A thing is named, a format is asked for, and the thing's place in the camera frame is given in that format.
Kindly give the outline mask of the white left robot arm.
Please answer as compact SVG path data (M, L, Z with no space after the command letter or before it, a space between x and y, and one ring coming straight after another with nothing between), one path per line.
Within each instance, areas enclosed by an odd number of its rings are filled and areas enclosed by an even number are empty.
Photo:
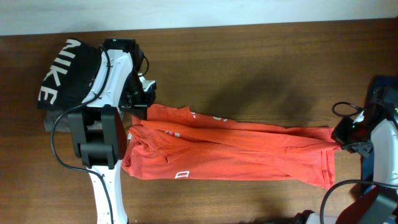
M68 113L73 148L90 176L98 223L128 223L121 191L127 151L123 114L147 118L156 82L140 73L147 60L134 39L106 39L96 81L81 106Z

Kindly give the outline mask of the orange red t-shirt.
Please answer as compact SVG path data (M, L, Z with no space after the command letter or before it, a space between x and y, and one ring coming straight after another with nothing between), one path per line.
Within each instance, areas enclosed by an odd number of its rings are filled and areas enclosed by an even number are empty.
M155 104L147 119L132 119L122 167L142 180L293 179L329 189L340 150L331 132L243 123Z

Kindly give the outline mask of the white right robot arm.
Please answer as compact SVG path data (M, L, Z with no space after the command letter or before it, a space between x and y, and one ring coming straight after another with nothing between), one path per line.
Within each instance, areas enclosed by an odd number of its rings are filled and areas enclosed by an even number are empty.
M370 103L358 108L356 119L343 117L332 138L343 149L362 156L374 155L372 180L344 180L323 197L318 213L305 210L292 223L384 223L397 210L397 106ZM371 190L346 207L337 217L325 215L325 207L334 190L348 184L368 185Z

